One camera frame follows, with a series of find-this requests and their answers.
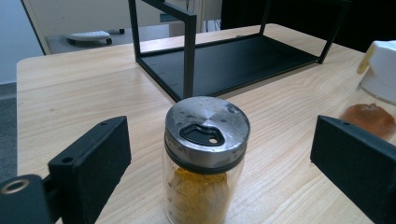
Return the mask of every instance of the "black bracket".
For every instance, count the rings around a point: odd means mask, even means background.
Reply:
[[[319,116],[311,161],[374,223],[396,223],[396,146]]]
[[[102,121],[49,162],[44,180],[0,183],[1,223],[94,223],[130,163],[127,118]]]

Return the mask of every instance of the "floor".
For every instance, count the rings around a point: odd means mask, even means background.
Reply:
[[[180,35],[180,27],[159,25],[139,28],[140,41],[166,38]],[[204,29],[208,32],[219,29],[218,21],[208,21]],[[131,29],[125,29],[125,34],[119,30],[106,31],[110,33],[110,46],[132,43]],[[53,53],[66,53],[76,50],[108,47],[106,41],[77,42],[71,45],[64,36],[49,38]],[[17,94],[16,83],[0,85],[0,182],[17,175]]]

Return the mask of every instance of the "wall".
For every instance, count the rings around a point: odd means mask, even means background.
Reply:
[[[16,82],[18,61],[43,55],[20,0],[0,0],[0,84]]]

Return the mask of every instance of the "glass jar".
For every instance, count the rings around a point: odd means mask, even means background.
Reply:
[[[167,113],[165,212],[174,223],[222,223],[244,165],[249,123],[235,105],[191,97]]]

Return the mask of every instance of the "black shelf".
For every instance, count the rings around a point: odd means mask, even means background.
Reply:
[[[183,98],[183,57],[178,49],[141,58],[174,99]],[[315,55],[263,35],[197,45],[192,95],[220,95],[317,61]]]
[[[129,0],[136,61],[176,102],[192,96],[217,96],[311,63],[323,63],[350,3],[335,1],[341,6],[340,16],[320,56],[315,56],[263,35],[271,0],[266,3],[257,34],[199,45],[195,45],[196,15],[164,1],[142,0],[185,23],[185,44],[141,52],[135,1]]]

